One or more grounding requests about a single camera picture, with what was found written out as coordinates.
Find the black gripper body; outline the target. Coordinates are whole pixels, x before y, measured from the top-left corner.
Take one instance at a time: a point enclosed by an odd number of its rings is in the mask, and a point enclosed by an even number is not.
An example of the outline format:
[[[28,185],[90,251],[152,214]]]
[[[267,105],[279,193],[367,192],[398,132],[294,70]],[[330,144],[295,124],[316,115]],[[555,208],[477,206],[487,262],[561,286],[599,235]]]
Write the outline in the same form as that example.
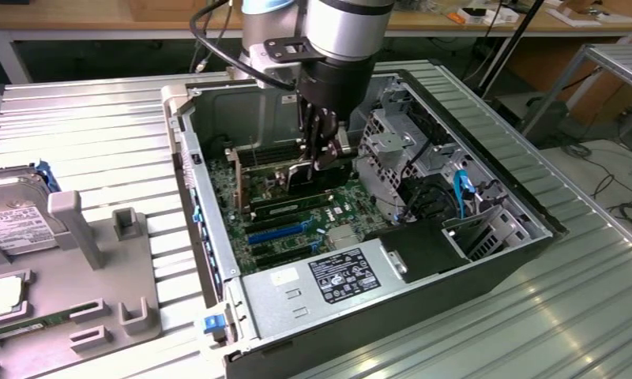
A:
[[[365,100],[374,66],[374,57],[357,62],[331,58],[303,62],[296,86],[303,115],[311,107],[349,118]]]

